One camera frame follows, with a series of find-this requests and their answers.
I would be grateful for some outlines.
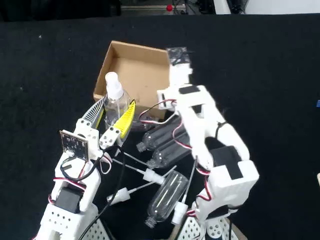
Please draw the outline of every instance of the spray bottle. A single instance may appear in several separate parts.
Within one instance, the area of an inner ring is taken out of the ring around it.
[[[113,126],[124,114],[130,104],[130,97],[123,89],[116,72],[108,72],[105,75],[106,96],[104,97],[105,128]]]

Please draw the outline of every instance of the white robotic arm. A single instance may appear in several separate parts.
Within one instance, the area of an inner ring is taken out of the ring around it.
[[[202,85],[191,85],[188,82],[175,84],[180,81],[174,78],[183,76],[185,79],[185,76],[192,72],[186,70],[186,67],[179,66],[190,63],[186,53],[188,52],[185,48],[168,50],[170,67],[175,68],[176,74],[170,76],[170,87],[158,91],[158,96],[161,97],[159,101],[163,98],[176,99],[172,104],[167,103],[166,106],[162,104],[160,108],[174,108],[181,116],[184,128],[189,135],[192,156],[208,175],[206,188],[198,195],[203,198],[197,196],[191,210],[192,216],[196,217],[200,223],[204,223],[208,215],[220,207],[228,207],[226,215],[237,211],[236,208],[247,200],[259,174],[250,160],[247,146],[236,130],[226,122],[207,89]],[[205,144],[207,137],[214,137],[225,146],[229,146],[228,153],[235,156],[224,159],[220,157],[221,151],[214,154],[215,150],[208,149]]]

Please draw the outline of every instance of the red object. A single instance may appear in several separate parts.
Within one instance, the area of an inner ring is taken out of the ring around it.
[[[171,12],[173,9],[174,9],[174,8],[172,7],[171,4],[169,4],[169,5],[166,6],[166,10],[167,10],[168,12]]]

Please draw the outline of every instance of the robotic arm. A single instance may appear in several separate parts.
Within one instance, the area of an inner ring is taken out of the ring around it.
[[[77,121],[74,132],[60,131],[63,153],[55,167],[55,185],[34,239],[78,240],[84,229],[95,219],[98,208],[93,204],[93,199],[101,183],[96,165],[107,147],[113,146],[115,142],[122,146],[134,112],[133,101],[123,115],[125,120],[120,118],[99,139],[99,131],[95,128],[103,114],[101,99]],[[109,240],[100,220],[89,231],[92,233],[83,239],[92,239],[98,234],[99,238]]]
[[[160,108],[174,109],[181,116],[189,135],[192,156],[206,175],[205,188],[188,211],[203,224],[210,213],[221,207],[226,209],[224,216],[236,212],[247,200],[259,174],[250,160],[247,146],[221,115],[207,89],[187,81],[181,84],[181,79],[186,79],[192,72],[186,48],[170,48],[167,51],[170,72],[176,74],[170,75],[170,87],[158,91],[158,97],[159,101],[163,98],[176,101],[162,104]],[[226,147],[208,149],[205,144],[207,137],[216,138]]]

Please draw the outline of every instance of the bottle cap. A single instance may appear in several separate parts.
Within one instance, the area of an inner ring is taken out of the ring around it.
[[[148,218],[145,220],[145,224],[149,228],[153,229],[155,227],[155,225],[157,224],[157,221],[154,220],[152,217],[148,216]]]
[[[150,169],[157,169],[160,168],[161,166],[157,163],[156,160],[154,160],[153,158],[151,158],[149,161],[146,162],[148,168]]]
[[[155,171],[147,168],[144,172],[143,180],[146,180],[148,182],[155,182],[161,185],[165,181],[165,178],[159,174],[156,174]]]
[[[121,83],[119,82],[118,74],[116,72],[108,72],[105,75],[105,82],[107,97],[109,99],[118,100],[123,96],[124,90],[122,88]]]
[[[147,147],[146,147],[146,145],[145,145],[145,143],[143,141],[139,142],[136,145],[136,148],[138,149],[139,153],[142,153],[143,151],[147,150]]]
[[[171,223],[180,225],[184,215],[186,214],[188,205],[178,201],[174,207],[174,214]]]
[[[109,202],[111,200],[113,195],[110,195],[106,198],[106,200]],[[118,190],[118,192],[116,193],[111,205],[119,203],[119,202],[124,202],[130,199],[130,194],[128,192],[128,189],[126,187],[121,188],[120,190]]]

